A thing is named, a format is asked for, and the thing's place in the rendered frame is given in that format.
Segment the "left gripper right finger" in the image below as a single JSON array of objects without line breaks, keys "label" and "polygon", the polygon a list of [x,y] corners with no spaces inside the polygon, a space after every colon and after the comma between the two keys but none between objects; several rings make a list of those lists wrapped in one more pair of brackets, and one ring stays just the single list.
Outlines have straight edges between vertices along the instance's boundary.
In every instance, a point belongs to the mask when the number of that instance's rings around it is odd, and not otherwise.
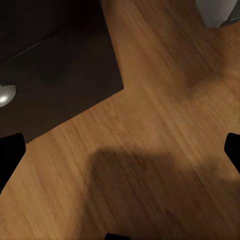
[{"label": "left gripper right finger", "polygon": [[229,133],[227,135],[224,151],[240,173],[240,134]]}]

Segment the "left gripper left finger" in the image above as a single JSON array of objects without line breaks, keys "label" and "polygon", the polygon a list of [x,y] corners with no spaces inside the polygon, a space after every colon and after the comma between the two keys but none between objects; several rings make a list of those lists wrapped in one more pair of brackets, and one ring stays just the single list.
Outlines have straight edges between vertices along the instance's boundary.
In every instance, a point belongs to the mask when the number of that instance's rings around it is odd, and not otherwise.
[{"label": "left gripper left finger", "polygon": [[26,153],[21,133],[0,138],[0,193]]}]

